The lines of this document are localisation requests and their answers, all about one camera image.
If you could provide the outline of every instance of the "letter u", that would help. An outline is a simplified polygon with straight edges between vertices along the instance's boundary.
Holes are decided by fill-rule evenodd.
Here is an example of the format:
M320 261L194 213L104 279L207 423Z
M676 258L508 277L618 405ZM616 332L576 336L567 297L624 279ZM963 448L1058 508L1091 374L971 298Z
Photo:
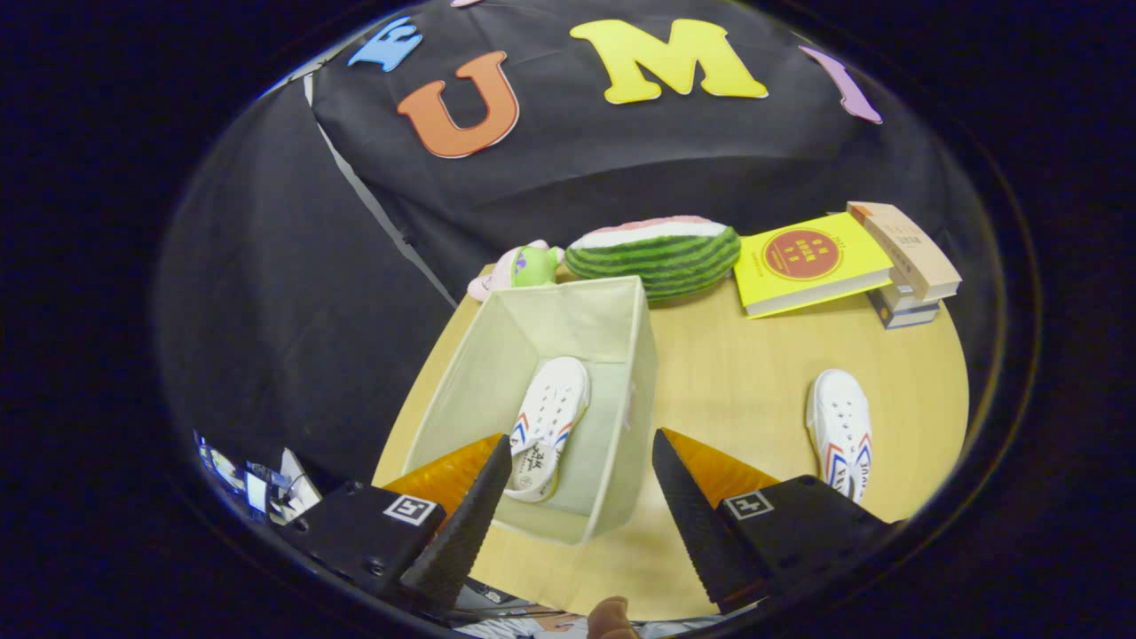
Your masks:
M457 159L500 142L517 125L520 105L509 85L501 63L504 51L493 51L458 67L454 75L474 81L485 100L485 119L476 126L459 128L442 101L445 82L431 82L406 97L399 113L410 118L426 150L440 158Z

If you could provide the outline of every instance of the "table top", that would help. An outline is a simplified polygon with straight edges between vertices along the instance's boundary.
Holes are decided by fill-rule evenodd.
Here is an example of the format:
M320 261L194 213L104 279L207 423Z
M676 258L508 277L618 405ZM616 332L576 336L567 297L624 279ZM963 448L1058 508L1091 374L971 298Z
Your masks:
M487 273L492 266L486 267ZM561 267L558 281L576 277ZM468 296L407 396L373 483L402 467L426 407L479 302ZM852 373L871 413L872 468L862 506L908 518L950 473L967 430L967 370L945 308L928 324L885 331L864 294L746 320L733 280L651 309L659 357L653 428L690 435L777 479L817 474L804 428L810 382ZM630 523L578 547L491 526L470 573L524 599L586 614L623 595L630 619L717 614L675 528L651 465Z

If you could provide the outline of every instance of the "plush toy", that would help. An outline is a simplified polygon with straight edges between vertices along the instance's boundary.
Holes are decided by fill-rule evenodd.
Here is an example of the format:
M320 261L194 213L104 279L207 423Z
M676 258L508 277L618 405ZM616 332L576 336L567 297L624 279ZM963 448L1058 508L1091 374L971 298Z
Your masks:
M568 247L580 277L638 275L650 301L704 291L734 268L742 240L724 224L680 215L592 231Z
M477 301L485 301L500 289L556 284L557 266L563 259L563 249L549 248L544 240L536 240L506 252L493 272L470 282L467 291Z

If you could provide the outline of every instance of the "yellow book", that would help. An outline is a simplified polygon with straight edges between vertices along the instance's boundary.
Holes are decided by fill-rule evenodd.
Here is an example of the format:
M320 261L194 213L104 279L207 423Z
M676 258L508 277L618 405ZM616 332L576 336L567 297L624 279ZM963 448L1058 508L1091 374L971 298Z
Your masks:
M847 213L742 238L742 306L765 317L891 283L892 260Z

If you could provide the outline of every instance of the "letter m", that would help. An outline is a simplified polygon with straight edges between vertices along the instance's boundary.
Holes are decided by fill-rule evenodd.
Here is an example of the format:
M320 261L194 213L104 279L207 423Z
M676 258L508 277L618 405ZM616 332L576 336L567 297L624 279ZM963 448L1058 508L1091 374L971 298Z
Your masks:
M624 20L596 20L573 28L569 34L587 40L611 76L611 88L603 96L623 105L653 100L662 94L648 82L640 65L678 93L694 88L694 65L702 65L702 89L711 96L765 98L765 85L753 78L726 41L726 30L702 20L677 19L670 26L670 41L663 42Z

